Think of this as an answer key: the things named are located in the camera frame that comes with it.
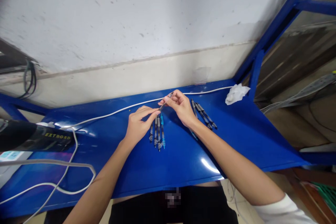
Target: black wire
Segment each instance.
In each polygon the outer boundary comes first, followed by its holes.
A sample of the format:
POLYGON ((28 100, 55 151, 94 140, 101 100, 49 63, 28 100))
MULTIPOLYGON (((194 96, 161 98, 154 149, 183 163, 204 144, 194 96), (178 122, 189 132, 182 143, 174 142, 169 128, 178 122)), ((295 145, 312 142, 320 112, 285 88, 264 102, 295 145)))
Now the black wire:
POLYGON ((308 109, 309 109, 309 112, 311 113, 312 117, 314 118, 314 120, 315 120, 320 126, 322 126, 323 128, 326 128, 327 130, 330 130, 330 131, 336 133, 335 130, 330 129, 330 128, 328 128, 327 126, 324 126, 322 123, 320 123, 320 122, 317 120, 317 118, 314 116, 313 111, 312 111, 312 108, 311 108, 311 106, 310 106, 311 103, 315 100, 315 97, 317 96, 317 94, 318 94, 321 90, 323 90, 324 88, 320 89, 319 91, 317 91, 317 92, 314 94, 314 96, 312 97, 312 99, 308 102, 308 109))
POLYGON ((26 68, 27 71, 25 71, 24 74, 23 74, 23 87, 26 91, 23 95, 19 96, 18 99, 26 99, 29 96, 31 96, 36 90, 37 83, 36 83, 36 71, 35 71, 34 64, 31 61, 28 61, 27 64, 28 64, 27 68, 26 68), (30 84, 27 88, 26 78, 27 78, 28 69, 30 69, 30 84), (34 85, 33 91, 31 93, 29 93, 33 85, 34 85))

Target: power strip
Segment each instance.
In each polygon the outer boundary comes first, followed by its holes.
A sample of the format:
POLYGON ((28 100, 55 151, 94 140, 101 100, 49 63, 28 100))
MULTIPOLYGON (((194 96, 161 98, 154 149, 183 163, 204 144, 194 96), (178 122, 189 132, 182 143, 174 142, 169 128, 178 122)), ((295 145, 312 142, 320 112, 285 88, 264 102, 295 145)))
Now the power strip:
MULTIPOLYGON (((6 151, 0 155, 0 162, 26 160, 32 152, 6 151)), ((0 189, 7 183, 11 176, 21 165, 0 167, 0 189)))

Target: forearm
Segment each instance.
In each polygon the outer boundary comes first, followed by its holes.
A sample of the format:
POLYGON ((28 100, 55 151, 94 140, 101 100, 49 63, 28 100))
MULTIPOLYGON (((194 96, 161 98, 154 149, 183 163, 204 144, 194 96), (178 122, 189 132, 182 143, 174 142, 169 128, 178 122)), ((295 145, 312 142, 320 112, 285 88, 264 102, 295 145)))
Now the forearm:
POLYGON ((252 205, 267 205, 284 198, 284 192, 256 165, 235 151, 200 121, 190 126, 230 179, 252 205))
POLYGON ((71 211, 67 223, 99 223, 110 202, 121 169, 134 146, 122 140, 93 183, 71 211))

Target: blue metal table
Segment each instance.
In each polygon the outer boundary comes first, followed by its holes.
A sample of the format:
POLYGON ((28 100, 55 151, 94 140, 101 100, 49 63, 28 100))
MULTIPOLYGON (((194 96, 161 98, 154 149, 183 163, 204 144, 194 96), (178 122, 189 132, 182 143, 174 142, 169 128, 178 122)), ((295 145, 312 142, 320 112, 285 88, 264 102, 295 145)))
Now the blue metal table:
MULTIPOLYGON (((181 87, 180 90, 202 92, 234 84, 233 80, 222 80, 206 85, 181 87)), ((57 108, 50 110, 43 121, 53 121, 60 127, 73 125, 132 104, 163 97, 171 91, 163 90, 57 108)), ((218 130, 215 132, 221 138, 264 171, 309 164, 288 144, 249 97, 227 106, 225 98, 228 92, 229 89, 224 89, 192 96, 216 122, 218 130)), ((156 102, 146 105, 158 107, 156 102)), ((75 127, 79 147, 73 162, 92 164, 99 172, 125 136, 129 114, 138 107, 75 127)), ((176 113, 169 107, 164 108, 162 112, 165 121, 166 149, 158 152, 158 149, 149 143, 147 134, 127 159, 113 197, 148 193, 166 187, 183 187, 223 178, 188 129, 182 125, 176 113)), ((67 161, 73 149, 74 147, 67 153, 35 152, 30 158, 67 161)), ((0 201, 38 183, 57 183, 64 170, 65 167, 49 164, 22 166, 0 190, 0 201)), ((61 188, 68 191, 80 190, 89 183, 91 176, 87 168, 70 167, 61 183, 61 188)), ((3 218, 32 214, 44 203, 52 189, 51 186, 34 188, 0 205, 3 218)), ((66 195, 56 191, 44 211, 73 206, 82 194, 66 195)))

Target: left hand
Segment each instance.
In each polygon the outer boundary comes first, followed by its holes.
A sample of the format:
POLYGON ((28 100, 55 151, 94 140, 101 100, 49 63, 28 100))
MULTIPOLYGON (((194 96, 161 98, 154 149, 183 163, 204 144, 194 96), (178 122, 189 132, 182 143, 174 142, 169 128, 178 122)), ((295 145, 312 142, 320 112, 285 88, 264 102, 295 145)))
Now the left hand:
POLYGON ((135 113, 132 113, 128 117, 128 127, 124 141, 129 144, 136 145, 145 135, 146 132, 151 127, 155 117, 160 114, 158 108, 150 108, 147 106, 142 106, 138 108, 135 113), (147 121, 142 121, 141 119, 149 115, 147 121))

